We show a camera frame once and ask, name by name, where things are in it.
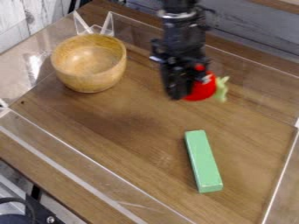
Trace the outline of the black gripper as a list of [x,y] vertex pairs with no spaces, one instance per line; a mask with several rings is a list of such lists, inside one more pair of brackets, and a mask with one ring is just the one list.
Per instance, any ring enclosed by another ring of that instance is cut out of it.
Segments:
[[150,41],[150,60],[158,63],[164,92],[172,100],[190,93],[192,78],[202,85],[212,82],[205,56],[205,17],[162,18],[162,36]]

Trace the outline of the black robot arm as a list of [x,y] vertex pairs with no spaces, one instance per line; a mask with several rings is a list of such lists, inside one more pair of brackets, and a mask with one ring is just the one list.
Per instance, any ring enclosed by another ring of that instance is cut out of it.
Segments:
[[162,0],[157,17],[162,22],[162,36],[150,40],[149,59],[160,65],[162,89],[172,100],[192,93],[197,81],[208,75],[205,55],[205,12],[200,0]]

